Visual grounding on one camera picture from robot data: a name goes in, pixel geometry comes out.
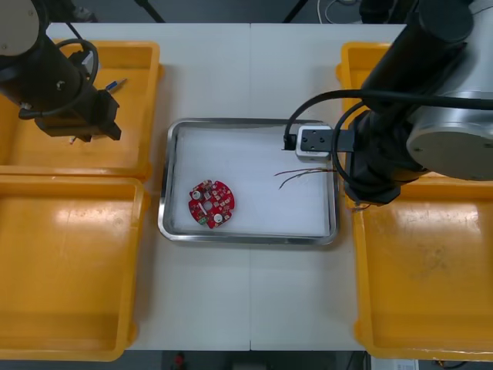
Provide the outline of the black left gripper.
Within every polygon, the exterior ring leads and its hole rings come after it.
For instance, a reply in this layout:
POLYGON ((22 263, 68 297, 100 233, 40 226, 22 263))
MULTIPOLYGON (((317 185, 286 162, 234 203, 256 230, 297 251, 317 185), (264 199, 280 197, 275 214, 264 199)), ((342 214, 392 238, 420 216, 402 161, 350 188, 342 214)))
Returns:
POLYGON ((51 137, 75 136, 90 143, 93 136, 120 140, 121 129, 116 124, 117 102, 105 90, 91 92, 72 108, 55 115, 36 118, 36 126, 51 137))

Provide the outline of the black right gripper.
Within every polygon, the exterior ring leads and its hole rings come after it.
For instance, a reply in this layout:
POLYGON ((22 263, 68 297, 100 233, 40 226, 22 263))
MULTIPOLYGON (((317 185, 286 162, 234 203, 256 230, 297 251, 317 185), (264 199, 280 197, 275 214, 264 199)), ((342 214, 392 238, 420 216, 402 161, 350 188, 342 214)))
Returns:
POLYGON ((362 126, 352 126, 348 132, 352 141, 344 164, 346 195, 357 205, 389 204, 401 193, 397 178, 402 174, 402 155, 396 140, 362 126))

